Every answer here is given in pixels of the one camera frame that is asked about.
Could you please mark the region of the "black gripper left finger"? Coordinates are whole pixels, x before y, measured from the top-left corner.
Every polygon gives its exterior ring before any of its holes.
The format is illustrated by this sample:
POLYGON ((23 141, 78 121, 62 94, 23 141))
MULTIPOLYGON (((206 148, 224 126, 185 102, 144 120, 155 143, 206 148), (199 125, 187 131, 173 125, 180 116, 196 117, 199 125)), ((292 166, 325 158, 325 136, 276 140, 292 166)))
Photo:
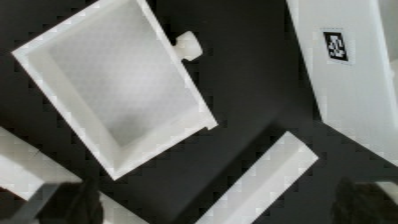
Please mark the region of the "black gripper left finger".
POLYGON ((46 183, 16 213, 18 224, 103 224, 96 182, 46 183))

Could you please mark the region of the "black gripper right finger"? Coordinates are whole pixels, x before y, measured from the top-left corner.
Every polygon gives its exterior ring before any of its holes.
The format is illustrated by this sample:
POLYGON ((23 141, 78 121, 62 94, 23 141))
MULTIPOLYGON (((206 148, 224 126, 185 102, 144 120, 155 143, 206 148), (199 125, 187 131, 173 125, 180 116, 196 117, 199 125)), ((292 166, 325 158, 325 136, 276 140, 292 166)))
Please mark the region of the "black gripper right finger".
POLYGON ((343 178, 331 216, 333 224, 398 224, 398 183, 343 178))

